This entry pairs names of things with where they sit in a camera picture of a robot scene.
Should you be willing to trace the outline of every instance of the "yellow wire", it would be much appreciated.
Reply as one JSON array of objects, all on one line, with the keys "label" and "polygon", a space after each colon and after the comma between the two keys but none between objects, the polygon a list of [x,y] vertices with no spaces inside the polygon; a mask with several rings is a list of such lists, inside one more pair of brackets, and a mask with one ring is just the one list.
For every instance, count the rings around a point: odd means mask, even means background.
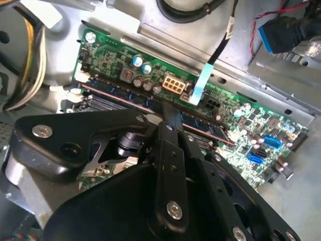
[{"label": "yellow wire", "polygon": [[25,19],[25,24],[28,32],[28,55],[27,55],[26,68],[25,68],[23,78],[21,80],[21,84],[24,84],[27,81],[27,76],[31,68],[32,49],[34,44],[34,28],[26,19]]},{"label": "yellow wire", "polygon": [[11,3],[13,1],[15,1],[15,0],[2,0],[2,1],[0,1],[0,5],[8,4],[8,3]]}]

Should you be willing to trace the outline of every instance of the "green circuit board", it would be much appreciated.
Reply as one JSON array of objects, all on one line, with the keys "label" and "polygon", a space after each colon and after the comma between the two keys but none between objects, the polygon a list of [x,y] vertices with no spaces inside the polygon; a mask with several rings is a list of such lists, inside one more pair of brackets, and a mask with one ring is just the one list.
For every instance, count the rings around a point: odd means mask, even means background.
[{"label": "green circuit board", "polygon": [[[87,33],[95,36],[94,42],[88,41],[86,38]],[[140,56],[144,63],[150,65],[150,73],[144,74],[140,67],[133,66],[132,61],[135,56]],[[87,28],[81,40],[74,81],[79,81],[77,74],[86,72],[90,73],[91,76],[102,76],[112,80],[113,83],[130,85],[131,88],[136,88],[144,92],[145,90],[142,86],[134,86],[132,80],[124,81],[124,79],[121,78],[124,69],[131,72],[133,77],[141,76],[144,81],[151,82],[153,86],[162,86],[168,74],[184,82],[186,86],[193,86],[198,79],[197,76],[115,40],[98,30]],[[174,103],[176,106],[188,109],[190,112],[212,119],[216,123],[221,122],[225,124],[229,127],[227,135],[234,144],[228,145],[220,142],[220,147],[217,151],[227,159],[253,188],[257,188],[266,181],[263,176],[266,168],[271,166],[278,157],[286,158],[293,147],[288,148],[286,145],[281,145],[279,148],[273,148],[269,145],[262,144],[261,148],[263,148],[267,154],[267,157],[264,158],[264,163],[257,164],[251,162],[247,154],[253,148],[253,144],[250,143],[249,138],[244,134],[244,129],[246,129],[247,134],[266,134],[279,140],[286,138],[294,143],[299,134],[306,134],[308,132],[307,127],[292,121],[289,117],[276,114],[252,102],[248,98],[224,90],[223,85],[218,82],[213,83],[209,81],[207,83],[205,94],[198,106],[189,104],[187,98],[182,98],[183,95],[185,97],[190,95],[187,88],[184,89],[182,94],[174,93],[165,88],[162,88],[160,93],[154,93],[152,90],[146,91],[149,97],[144,97],[143,100],[138,101],[139,98],[142,98],[139,94],[131,95],[130,90],[117,86],[117,84],[110,85],[110,83],[106,83],[101,79],[89,78],[85,85],[100,92],[106,92],[110,95],[124,98],[126,101],[133,102],[136,105],[139,104],[144,108],[150,107],[148,106],[148,100],[146,101],[146,98],[152,100],[153,97],[158,97]],[[79,88],[86,92],[88,91],[86,86],[80,84]],[[117,88],[119,88],[118,92],[113,92],[114,89]],[[292,131],[284,130],[283,127],[291,127]],[[91,185],[90,181],[93,181],[93,179],[85,180],[84,183],[86,183],[86,187]]]}]

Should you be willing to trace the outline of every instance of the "black cable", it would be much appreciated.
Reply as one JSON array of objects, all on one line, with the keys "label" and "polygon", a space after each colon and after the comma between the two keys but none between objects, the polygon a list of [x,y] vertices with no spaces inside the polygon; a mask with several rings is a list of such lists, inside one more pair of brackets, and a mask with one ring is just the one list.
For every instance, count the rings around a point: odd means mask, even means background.
[{"label": "black cable", "polygon": [[[234,0],[233,3],[233,10],[232,10],[232,14],[230,17],[230,20],[233,19],[235,17],[235,11],[236,11],[236,6],[238,4],[238,0]],[[215,50],[214,54],[210,57],[209,61],[207,61],[207,63],[214,65],[214,63],[216,62],[216,60],[220,57],[221,53],[223,52],[223,50],[225,49],[226,45],[228,44],[228,42],[230,41],[230,37],[233,32],[228,33],[228,31],[233,31],[233,26],[228,26],[228,29],[223,37],[223,40],[221,41],[220,45],[217,47],[217,49]]]},{"label": "black cable", "polygon": [[221,5],[225,0],[213,0],[210,3],[204,4],[200,9],[193,11],[181,11],[172,8],[164,0],[156,0],[157,7],[161,14],[167,18],[169,21],[178,24],[187,24],[195,22],[206,15],[211,14],[219,5]]}]

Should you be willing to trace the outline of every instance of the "mounting hole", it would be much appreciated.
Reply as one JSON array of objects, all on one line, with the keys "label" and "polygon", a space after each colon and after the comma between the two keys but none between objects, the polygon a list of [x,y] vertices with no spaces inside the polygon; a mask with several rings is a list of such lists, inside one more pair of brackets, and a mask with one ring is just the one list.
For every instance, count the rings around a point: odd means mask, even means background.
[{"label": "mounting hole", "polygon": [[309,65],[309,62],[303,61],[303,62],[301,62],[301,65],[302,65],[302,66],[308,66],[308,65]]},{"label": "mounting hole", "polygon": [[177,167],[174,166],[174,165],[171,165],[171,171],[172,171],[172,172],[177,172]]},{"label": "mounting hole", "polygon": [[291,115],[292,114],[292,111],[290,109],[286,109],[284,111],[284,114],[287,114],[287,115]]},{"label": "mounting hole", "polygon": [[61,152],[67,158],[77,158],[81,154],[81,148],[75,143],[65,143],[61,146]]},{"label": "mounting hole", "polygon": [[3,44],[9,43],[10,38],[7,32],[0,31],[0,42]]},{"label": "mounting hole", "polygon": [[285,237],[282,235],[282,233],[275,229],[273,230],[274,235],[278,238],[279,241],[286,241]]},{"label": "mounting hole", "polygon": [[226,79],[224,78],[218,78],[217,82],[219,82],[219,84],[226,84]]}]

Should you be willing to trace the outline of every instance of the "blue connector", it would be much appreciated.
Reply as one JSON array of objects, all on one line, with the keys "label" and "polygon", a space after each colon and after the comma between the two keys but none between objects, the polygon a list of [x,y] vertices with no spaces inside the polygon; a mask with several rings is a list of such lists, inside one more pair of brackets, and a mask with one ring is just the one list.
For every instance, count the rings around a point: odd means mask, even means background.
[{"label": "blue connector", "polygon": [[269,147],[279,149],[283,145],[282,142],[275,137],[265,135],[265,134],[262,135],[262,137],[264,138],[264,144]]},{"label": "blue connector", "polygon": [[258,157],[257,155],[252,154],[251,152],[249,152],[246,155],[246,158],[250,161],[253,162],[255,164],[261,165],[264,163],[264,159],[262,157]]}]

